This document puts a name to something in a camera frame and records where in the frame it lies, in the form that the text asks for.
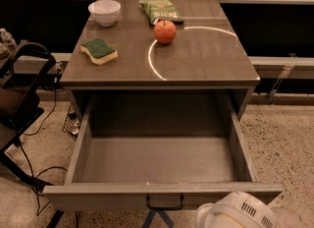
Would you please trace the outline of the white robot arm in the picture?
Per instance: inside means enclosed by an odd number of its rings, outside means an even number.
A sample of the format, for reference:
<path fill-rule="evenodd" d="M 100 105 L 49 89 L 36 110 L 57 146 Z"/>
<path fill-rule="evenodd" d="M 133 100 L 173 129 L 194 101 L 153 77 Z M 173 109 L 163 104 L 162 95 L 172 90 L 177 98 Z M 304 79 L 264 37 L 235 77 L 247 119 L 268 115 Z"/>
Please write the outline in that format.
<path fill-rule="evenodd" d="M 270 208 L 260 199 L 232 192 L 195 213 L 194 228 L 303 228 L 299 217 L 283 208 Z"/>

